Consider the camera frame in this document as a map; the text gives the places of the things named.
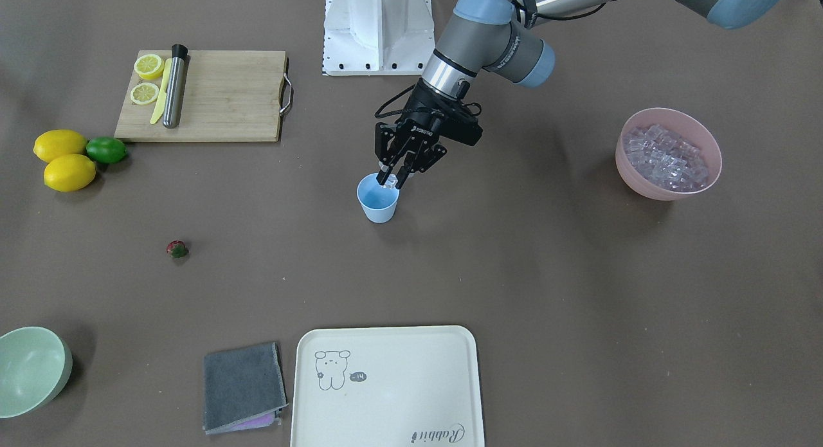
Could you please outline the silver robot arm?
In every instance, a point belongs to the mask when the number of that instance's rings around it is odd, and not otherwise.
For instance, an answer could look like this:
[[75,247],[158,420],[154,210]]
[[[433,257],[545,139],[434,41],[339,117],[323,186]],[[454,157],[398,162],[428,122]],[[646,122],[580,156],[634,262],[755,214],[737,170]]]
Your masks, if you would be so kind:
[[[420,79],[404,90],[403,108],[375,113],[376,183],[400,189],[434,166],[447,150],[441,139],[476,145],[482,128],[464,98],[481,71],[517,86],[538,87],[552,74],[553,49],[532,29],[582,19],[620,0],[458,0]],[[725,29],[745,27],[780,0],[673,0]]]

